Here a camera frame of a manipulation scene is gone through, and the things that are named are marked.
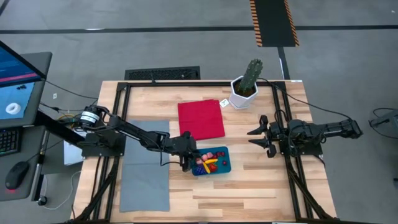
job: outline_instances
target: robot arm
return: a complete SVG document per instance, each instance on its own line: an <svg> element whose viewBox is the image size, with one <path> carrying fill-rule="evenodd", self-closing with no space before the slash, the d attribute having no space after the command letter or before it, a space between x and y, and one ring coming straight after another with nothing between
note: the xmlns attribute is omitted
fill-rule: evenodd
<svg viewBox="0 0 398 224"><path fill-rule="evenodd" d="M187 172L191 169L191 161L200 158L196 142L189 132L179 137L170 138L169 133L160 131L145 131L133 124L122 120L119 116L111 114L102 106L87 106L81 114L79 127L84 131L91 131L96 134L98 142L112 148L113 143L107 138L107 132L111 134L123 134L140 142L141 146L154 152L165 152L172 156L180 157L180 166Z"/></svg>
<svg viewBox="0 0 398 224"><path fill-rule="evenodd" d="M323 143L326 138L341 136L343 138L357 139L363 133L356 121L347 119L344 121L328 124L313 124L293 119L287 123L287 128L282 129L277 122L270 123L269 128L267 116L260 117L260 127L248 132L248 135L265 133L263 139L251 139L249 142L263 148L269 148L268 157L276 155L276 148L272 141L279 141L295 150L304 151L306 147Z"/></svg>

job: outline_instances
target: wooden table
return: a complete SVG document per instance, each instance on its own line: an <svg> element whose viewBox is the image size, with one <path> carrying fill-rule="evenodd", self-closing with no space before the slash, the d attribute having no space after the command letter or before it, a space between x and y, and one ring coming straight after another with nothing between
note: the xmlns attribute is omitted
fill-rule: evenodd
<svg viewBox="0 0 398 224"><path fill-rule="evenodd" d="M113 108L116 81L103 82L98 104ZM301 82L286 81L287 92L306 101ZM131 90L127 120L170 120L171 136L178 136L177 103L207 99L229 98L230 87L134 87ZM123 93L119 115L123 105ZM311 121L307 105L289 98L293 118ZM266 150L248 143L248 139L263 136L247 136L258 127L259 117L268 116L274 121L274 100L271 88L259 87L259 94L247 110L236 110L231 105L221 109L226 136L198 141L199 149L227 146L231 157L232 171L229 174L194 177L184 173L178 164L170 165L170 211L169 212L119 212L121 164L116 183L111 222L266 222L292 221L294 211L284 158L277 154L269 159ZM83 163L76 192L74 208L76 215L90 202L95 168L98 158L88 158ZM302 156L303 168L309 191L325 209L335 216L335 208L323 164L313 156ZM305 217L303 197L298 190L302 217ZM99 217L104 217L105 192Z"/></svg>

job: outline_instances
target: red cloth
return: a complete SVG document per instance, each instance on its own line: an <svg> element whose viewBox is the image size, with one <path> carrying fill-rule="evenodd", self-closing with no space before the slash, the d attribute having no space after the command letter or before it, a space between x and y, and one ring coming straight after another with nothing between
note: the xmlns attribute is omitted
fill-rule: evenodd
<svg viewBox="0 0 398 224"><path fill-rule="evenodd" d="M180 134L190 131L195 140L225 136L223 116L218 100L178 104Z"/></svg>

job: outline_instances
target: floor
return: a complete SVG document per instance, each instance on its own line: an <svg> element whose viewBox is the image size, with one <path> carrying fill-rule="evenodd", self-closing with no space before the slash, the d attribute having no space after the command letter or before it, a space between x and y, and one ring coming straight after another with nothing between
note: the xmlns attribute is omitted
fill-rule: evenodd
<svg viewBox="0 0 398 224"><path fill-rule="evenodd" d="M8 4L0 15L0 30L252 25L246 0L0 0L0 4L3 1ZM398 24L395 0L290 0L289 4L296 26ZM338 216L396 223L398 190L392 179L398 177L397 140L376 134L368 119L374 108L398 105L398 31L297 34L300 47L284 49L291 79L303 80L311 103L350 115L364 132L355 141L333 138L323 145ZM277 49L258 48L253 31L1 34L0 39L20 54L51 51L48 80L87 96L98 96L103 80L121 80L129 68L199 65L202 79L232 79L244 72L251 59L259 58L264 78L282 78ZM50 85L42 101L70 110L91 103ZM341 120L314 108L311 111L316 123ZM394 135L388 126L381 131ZM48 207L65 200L70 177L78 168L48 176ZM0 222L63 222L70 217L72 202L57 210L39 207L29 198L0 202Z"/></svg>

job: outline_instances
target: white pot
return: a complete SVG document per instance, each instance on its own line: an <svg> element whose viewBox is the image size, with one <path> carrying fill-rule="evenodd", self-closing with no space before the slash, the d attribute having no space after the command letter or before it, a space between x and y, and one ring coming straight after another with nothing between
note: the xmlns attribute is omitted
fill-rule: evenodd
<svg viewBox="0 0 398 224"><path fill-rule="evenodd" d="M243 76L240 76L240 77L236 78L235 80L231 81L231 96L229 96L229 102L232 104L233 107L235 107L235 109L238 109L238 110L239 109L247 109L250 106L250 103L254 100L254 98L259 93L257 84L254 84L256 92L253 93L251 96L244 97L244 96L240 96L240 95L236 94L235 90L234 90L234 86L233 86L234 82L236 82L242 78L243 78Z"/></svg>

